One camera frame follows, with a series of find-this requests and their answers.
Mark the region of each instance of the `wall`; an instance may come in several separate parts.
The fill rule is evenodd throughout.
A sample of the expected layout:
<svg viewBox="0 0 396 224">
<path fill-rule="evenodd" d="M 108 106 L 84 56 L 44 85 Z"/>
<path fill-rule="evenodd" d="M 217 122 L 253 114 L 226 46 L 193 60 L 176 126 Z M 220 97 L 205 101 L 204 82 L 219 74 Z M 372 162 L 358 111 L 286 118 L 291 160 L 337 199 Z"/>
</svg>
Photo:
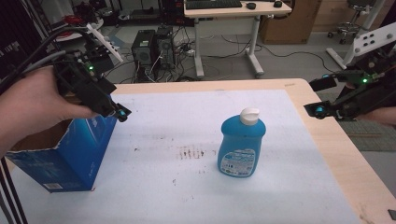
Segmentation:
<svg viewBox="0 0 396 224">
<path fill-rule="evenodd" d="M 384 20 L 394 0 L 386 0 L 383 8 L 375 19 L 372 29 L 378 28 Z M 322 0 L 313 32 L 335 31 L 338 22 L 350 21 L 355 10 L 348 7 L 347 0 Z M 358 24 L 362 25 L 367 16 L 361 16 Z"/>
</svg>

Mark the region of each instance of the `open box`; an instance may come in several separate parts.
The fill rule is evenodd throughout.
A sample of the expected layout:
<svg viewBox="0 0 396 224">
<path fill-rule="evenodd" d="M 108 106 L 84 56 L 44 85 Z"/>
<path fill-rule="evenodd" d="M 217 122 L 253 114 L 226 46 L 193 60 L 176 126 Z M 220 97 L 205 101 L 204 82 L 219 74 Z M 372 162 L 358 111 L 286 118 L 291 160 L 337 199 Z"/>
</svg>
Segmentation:
<svg viewBox="0 0 396 224">
<path fill-rule="evenodd" d="M 6 155 L 49 192 L 91 190 L 117 120 L 66 120 L 22 139 Z"/>
</svg>

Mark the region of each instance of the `floor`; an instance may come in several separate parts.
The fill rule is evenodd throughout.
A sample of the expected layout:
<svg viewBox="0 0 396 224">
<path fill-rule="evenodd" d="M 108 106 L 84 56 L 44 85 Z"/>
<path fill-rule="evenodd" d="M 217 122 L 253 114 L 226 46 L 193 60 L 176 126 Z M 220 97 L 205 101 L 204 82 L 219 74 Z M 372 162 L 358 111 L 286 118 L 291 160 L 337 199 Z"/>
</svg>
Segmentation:
<svg viewBox="0 0 396 224">
<path fill-rule="evenodd" d="M 131 46 L 138 30 L 154 29 L 153 26 L 121 26 L 102 27 L 101 32 L 108 35 L 115 46 L 120 47 L 119 52 L 124 58 L 123 64 L 107 73 L 107 78 L 113 83 L 130 83 L 134 79 L 134 63 L 131 55 Z M 201 36 L 201 54 L 203 55 L 203 66 L 205 77 L 202 81 L 212 80 L 237 80 L 254 79 L 254 72 L 248 59 L 244 56 L 243 49 L 249 41 L 249 35 L 211 35 Z M 187 43 L 194 39 L 194 31 L 191 27 L 179 30 L 175 36 L 175 43 Z M 64 49 L 72 49 L 81 46 L 81 40 L 72 40 L 62 43 Z M 339 71 L 340 67 L 327 54 L 326 48 L 333 48 L 341 57 L 344 57 L 349 49 L 348 42 L 340 45 L 339 39 L 327 37 L 327 33 L 313 33 L 307 44 L 303 45 L 265 45 L 258 39 L 256 48 L 257 59 L 265 74 L 260 78 L 291 78 L 299 77 L 311 81 L 331 72 Z M 184 81 L 195 78 L 195 70 L 192 57 L 181 57 L 182 67 L 171 72 L 163 72 L 161 82 L 175 80 L 183 71 L 183 76 L 190 77 Z M 321 92 L 340 92 L 342 85 Z M 379 177 L 388 186 L 396 197 L 396 152 L 362 152 L 364 158 L 371 164 Z"/>
</svg>

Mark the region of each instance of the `desk foot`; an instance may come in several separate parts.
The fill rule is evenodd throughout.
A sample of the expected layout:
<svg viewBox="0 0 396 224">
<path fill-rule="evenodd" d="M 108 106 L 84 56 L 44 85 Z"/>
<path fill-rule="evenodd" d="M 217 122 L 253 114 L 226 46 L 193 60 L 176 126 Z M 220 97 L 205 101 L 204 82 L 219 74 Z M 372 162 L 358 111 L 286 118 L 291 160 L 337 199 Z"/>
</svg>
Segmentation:
<svg viewBox="0 0 396 224">
<path fill-rule="evenodd" d="M 342 69 L 346 69 L 347 66 L 344 65 L 344 60 L 334 51 L 334 49 L 326 49 L 329 55 L 340 65 Z"/>
<path fill-rule="evenodd" d="M 204 68 L 202 67 L 202 61 L 200 56 L 194 56 L 195 71 L 197 73 L 197 78 L 201 79 L 204 77 Z"/>
<path fill-rule="evenodd" d="M 255 71 L 255 78 L 259 78 L 261 76 L 263 76 L 265 73 L 262 70 L 262 66 L 260 65 L 259 61 L 256 58 L 256 55 L 253 54 L 249 54 L 249 49 L 245 50 L 245 53 L 247 54 L 247 57 L 249 58 L 251 64 L 253 65 L 254 71 Z"/>
</svg>

